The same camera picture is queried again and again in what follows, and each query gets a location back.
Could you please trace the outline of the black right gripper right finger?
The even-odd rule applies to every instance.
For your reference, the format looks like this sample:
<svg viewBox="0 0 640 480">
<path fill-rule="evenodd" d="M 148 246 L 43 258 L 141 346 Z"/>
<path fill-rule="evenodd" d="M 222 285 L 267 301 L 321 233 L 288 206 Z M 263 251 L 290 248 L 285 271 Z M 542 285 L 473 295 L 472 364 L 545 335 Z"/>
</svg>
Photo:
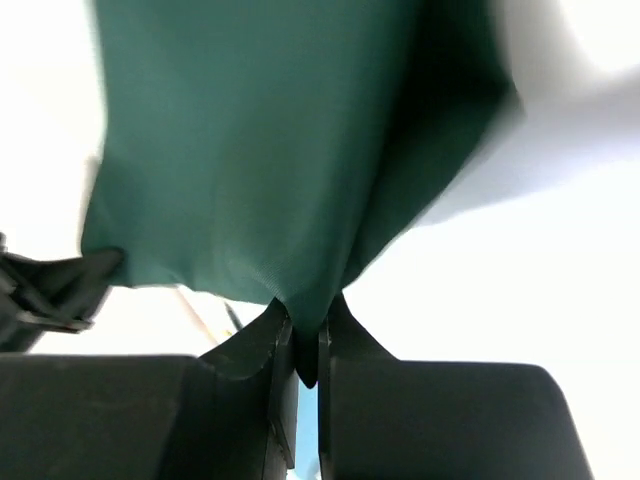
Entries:
<svg viewBox="0 0 640 480">
<path fill-rule="evenodd" d="M 336 298 L 319 334 L 326 479 L 584 480 L 566 399 L 526 364 L 403 361 Z"/>
</svg>

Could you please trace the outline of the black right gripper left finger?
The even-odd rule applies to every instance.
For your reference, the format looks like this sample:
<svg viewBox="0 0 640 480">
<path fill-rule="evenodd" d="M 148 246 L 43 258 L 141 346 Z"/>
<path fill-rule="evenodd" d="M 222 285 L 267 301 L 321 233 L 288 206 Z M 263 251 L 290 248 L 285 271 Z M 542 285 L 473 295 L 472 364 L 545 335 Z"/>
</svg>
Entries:
<svg viewBox="0 0 640 480">
<path fill-rule="evenodd" d="M 298 380 L 279 302 L 200 356 L 1 359 L 5 479 L 282 479 Z"/>
</svg>

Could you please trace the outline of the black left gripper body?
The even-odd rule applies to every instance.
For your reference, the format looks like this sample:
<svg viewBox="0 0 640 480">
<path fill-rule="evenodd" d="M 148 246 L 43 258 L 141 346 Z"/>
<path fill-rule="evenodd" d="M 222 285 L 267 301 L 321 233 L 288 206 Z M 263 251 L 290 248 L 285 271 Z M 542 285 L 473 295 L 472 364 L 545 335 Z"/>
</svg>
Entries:
<svg viewBox="0 0 640 480">
<path fill-rule="evenodd" d="M 47 332 L 78 334 L 94 325 L 123 263 L 123 251 L 37 261 L 10 253 L 1 237 L 1 348 L 29 350 Z"/>
</svg>

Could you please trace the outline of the dark green cloth placemat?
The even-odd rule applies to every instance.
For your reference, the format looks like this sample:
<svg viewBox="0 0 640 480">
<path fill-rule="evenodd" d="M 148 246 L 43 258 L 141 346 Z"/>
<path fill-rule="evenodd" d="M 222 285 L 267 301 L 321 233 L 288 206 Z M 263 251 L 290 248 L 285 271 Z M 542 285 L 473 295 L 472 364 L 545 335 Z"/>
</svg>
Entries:
<svg viewBox="0 0 640 480">
<path fill-rule="evenodd" d="M 333 299 L 436 200 L 511 79 L 489 1 L 93 3 L 106 135 L 81 236 L 118 286 L 280 301 L 317 380 Z"/>
</svg>

